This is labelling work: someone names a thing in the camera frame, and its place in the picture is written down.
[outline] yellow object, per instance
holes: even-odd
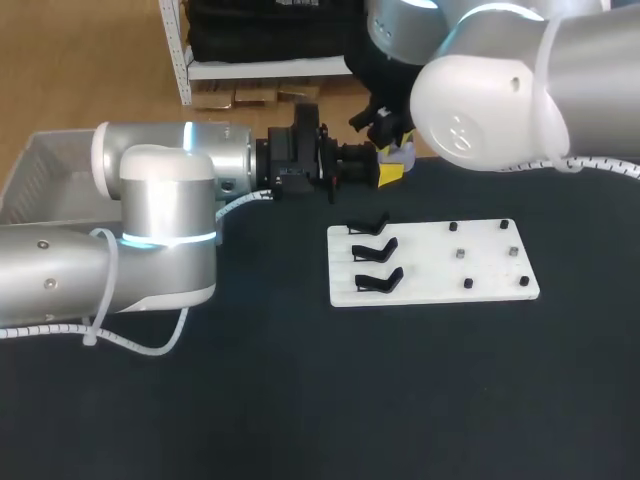
[[[396,180],[400,180],[403,175],[404,165],[402,163],[381,163],[378,188],[383,187],[391,182],[395,182]]]
[[[387,145],[384,148],[378,148],[376,147],[376,150],[378,151],[378,153],[383,153],[386,156],[389,156],[389,152],[391,151],[391,145]]]
[[[416,131],[416,129],[414,128],[413,130],[411,130],[410,132],[405,133],[402,136],[402,144],[400,145],[400,147],[404,147],[404,144],[407,143],[409,140],[413,140],[413,134]]]

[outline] black plastic part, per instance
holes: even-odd
[[[270,165],[269,144],[266,139],[260,138],[256,140],[256,186],[259,189],[269,188]]]
[[[358,287],[358,292],[380,292],[389,294],[396,289],[400,280],[403,278],[404,270],[402,267],[396,268],[386,280],[368,275],[356,275],[356,287]]]
[[[342,145],[338,152],[339,183],[364,183],[378,187],[380,164],[378,152],[372,143]]]
[[[385,212],[374,225],[355,221],[347,223],[347,228],[349,229],[349,235],[374,235],[377,237],[382,233],[384,227],[387,226],[389,220],[391,220],[391,216],[389,212]]]
[[[299,104],[291,127],[269,128],[267,139],[256,140],[256,175],[257,187],[277,199],[321,188],[335,203],[343,183],[377,187],[380,166],[373,144],[339,147],[319,125],[318,106]]]
[[[405,134],[415,128],[408,108],[391,112],[383,107],[382,101],[371,97],[367,108],[349,120],[356,131],[369,127],[367,137],[381,150],[393,144],[401,146]]]
[[[386,107],[393,113],[408,111],[413,84],[424,66],[402,63],[385,55],[371,40],[366,21],[353,29],[344,61],[376,99],[372,102],[377,106],[375,110]]]
[[[393,255],[393,252],[395,252],[397,248],[398,239],[393,237],[382,250],[376,250],[375,248],[364,247],[362,245],[354,245],[351,247],[351,253],[356,262],[387,263],[387,260],[391,258],[391,255]]]

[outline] gray storage basket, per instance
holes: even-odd
[[[91,175],[93,130],[31,136],[0,197],[0,225],[46,224],[87,230],[120,222],[120,202],[100,195]]]

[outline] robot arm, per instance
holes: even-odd
[[[216,285],[211,160],[164,147],[127,151],[120,168],[123,239],[62,228],[0,229],[0,327],[93,316],[110,275],[109,312],[206,301]]]
[[[608,12],[611,4],[372,1],[365,43],[378,56],[369,54],[364,69],[355,55],[347,55],[347,64],[372,92],[369,111],[354,126],[370,127],[379,148],[415,126],[439,155],[478,170],[545,158],[551,144],[560,156],[635,156],[639,13],[635,6]],[[564,20],[551,49],[540,56],[547,27],[558,18]],[[536,68],[540,60],[543,69]],[[395,72],[402,82],[393,80]],[[436,75],[438,82],[431,82]],[[383,107],[392,115],[380,115]],[[606,120],[611,116],[614,122]],[[379,135],[389,129],[380,125],[389,122],[396,123],[396,135]],[[535,131],[540,125],[553,130],[551,140]]]
[[[550,22],[468,15],[416,80],[417,130],[443,158],[474,170],[637,157],[638,22],[640,6]]]

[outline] black bracket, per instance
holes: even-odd
[[[387,246],[382,250],[376,250],[375,248],[364,247],[362,245],[354,245],[351,247],[351,254],[356,262],[377,262],[386,263],[393,252],[398,248],[398,239],[393,237],[387,242]]]
[[[369,127],[367,137],[380,150],[394,144],[401,147],[405,134],[415,129],[408,107],[390,111],[373,96],[367,108],[349,120],[349,125],[357,132]]]
[[[400,280],[403,278],[404,270],[402,267],[396,268],[387,280],[370,277],[368,275],[356,275],[356,287],[358,287],[358,292],[380,292],[389,294],[396,289]]]
[[[350,222],[347,223],[347,228],[349,229],[349,235],[374,235],[377,237],[382,233],[384,227],[387,226],[389,220],[391,220],[389,212],[385,212],[375,225],[363,222]]]

